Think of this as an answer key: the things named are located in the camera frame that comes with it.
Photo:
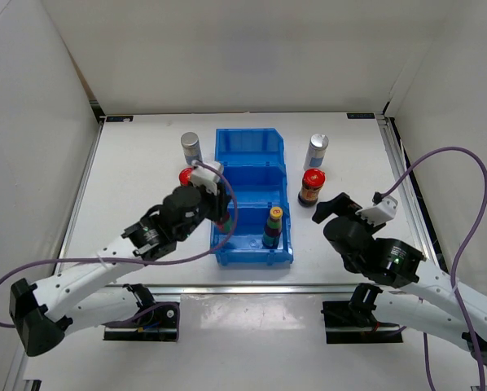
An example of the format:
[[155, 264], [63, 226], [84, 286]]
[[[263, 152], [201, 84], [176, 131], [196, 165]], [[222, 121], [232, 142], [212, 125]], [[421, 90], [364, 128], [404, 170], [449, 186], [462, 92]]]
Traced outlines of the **yellow-capped sauce bottle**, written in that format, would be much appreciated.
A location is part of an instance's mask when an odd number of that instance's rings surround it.
[[230, 211], [227, 210], [226, 213], [222, 216], [222, 218], [217, 222], [217, 228], [221, 233], [227, 234], [232, 229], [232, 226], [233, 226], [232, 216], [230, 215]]
[[283, 210], [279, 206], [270, 209], [264, 225], [262, 243], [267, 248], [277, 248], [283, 229]]

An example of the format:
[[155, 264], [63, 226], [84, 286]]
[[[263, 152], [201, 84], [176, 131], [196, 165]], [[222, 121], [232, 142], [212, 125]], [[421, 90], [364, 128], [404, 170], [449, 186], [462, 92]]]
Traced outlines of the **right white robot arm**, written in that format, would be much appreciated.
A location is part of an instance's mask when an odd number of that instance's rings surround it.
[[369, 208], [345, 193], [318, 203], [313, 221], [341, 256], [344, 268], [368, 278], [351, 296], [338, 324], [372, 328], [392, 323], [414, 328], [479, 354], [487, 366], [487, 296], [450, 276], [418, 249], [375, 233], [393, 220], [397, 201], [388, 196]]

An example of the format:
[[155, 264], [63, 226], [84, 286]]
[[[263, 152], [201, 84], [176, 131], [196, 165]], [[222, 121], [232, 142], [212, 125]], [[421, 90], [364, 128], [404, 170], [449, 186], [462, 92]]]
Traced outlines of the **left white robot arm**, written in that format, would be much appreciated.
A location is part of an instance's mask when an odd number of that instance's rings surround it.
[[13, 283], [10, 316], [25, 353], [44, 354], [88, 327], [154, 327], [168, 305], [156, 302], [148, 288], [125, 284], [109, 292], [105, 286], [173, 252], [202, 221], [221, 222], [234, 198], [221, 183], [215, 192], [177, 187], [95, 257], [33, 283]]

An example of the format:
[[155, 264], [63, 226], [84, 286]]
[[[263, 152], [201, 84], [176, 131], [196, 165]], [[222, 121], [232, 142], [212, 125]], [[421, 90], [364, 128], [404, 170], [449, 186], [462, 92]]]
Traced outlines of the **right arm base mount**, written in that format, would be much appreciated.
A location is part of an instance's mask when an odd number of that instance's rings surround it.
[[324, 301], [323, 316], [328, 345], [399, 344], [403, 327], [380, 322], [374, 315], [375, 299], [383, 290], [360, 283], [345, 301]]

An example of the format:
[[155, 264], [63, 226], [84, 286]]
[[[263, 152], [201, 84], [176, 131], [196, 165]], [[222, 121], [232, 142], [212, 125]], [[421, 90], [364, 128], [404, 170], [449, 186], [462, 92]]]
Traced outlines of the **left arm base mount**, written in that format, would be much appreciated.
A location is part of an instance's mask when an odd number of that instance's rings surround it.
[[177, 301], [155, 300], [150, 290], [142, 284], [125, 284], [134, 294], [138, 311], [151, 309], [139, 318], [118, 321], [106, 326], [103, 332], [105, 341], [125, 342], [177, 342], [179, 339], [180, 303]]

